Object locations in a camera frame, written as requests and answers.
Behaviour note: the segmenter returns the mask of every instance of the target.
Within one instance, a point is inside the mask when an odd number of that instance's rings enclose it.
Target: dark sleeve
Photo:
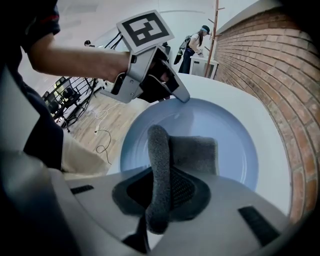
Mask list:
[[[30,47],[44,36],[53,33],[54,35],[60,31],[59,12],[56,5],[46,6],[37,15],[31,25],[27,28],[27,33],[23,37],[21,46],[27,53]]]

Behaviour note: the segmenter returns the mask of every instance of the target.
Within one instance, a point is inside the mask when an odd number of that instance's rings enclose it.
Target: wooden pole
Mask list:
[[[205,78],[208,75],[208,70],[209,70],[210,60],[211,60],[211,56],[212,56],[212,51],[214,49],[216,30],[217,30],[218,10],[219,10],[219,0],[215,0],[215,17],[214,17],[213,32],[212,32],[213,34],[212,34],[212,41],[211,41],[211,47],[210,47],[208,62],[206,64],[205,73],[204,73],[204,77]]]

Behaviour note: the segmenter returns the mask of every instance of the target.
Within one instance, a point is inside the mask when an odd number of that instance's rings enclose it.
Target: black and white square marker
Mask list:
[[[156,10],[119,22],[117,27],[133,52],[141,51],[174,38]]]

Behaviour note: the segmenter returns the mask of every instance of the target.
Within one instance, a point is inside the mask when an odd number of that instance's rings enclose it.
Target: beige pants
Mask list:
[[[108,171],[107,163],[99,155],[87,150],[65,131],[61,166],[64,171],[75,175],[100,176]]]

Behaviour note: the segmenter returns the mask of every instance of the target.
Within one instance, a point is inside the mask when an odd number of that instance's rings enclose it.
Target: long hair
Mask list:
[[[199,32],[197,32],[197,34],[199,35],[199,46],[202,45],[202,41],[204,40],[204,31],[203,30],[199,30]]]

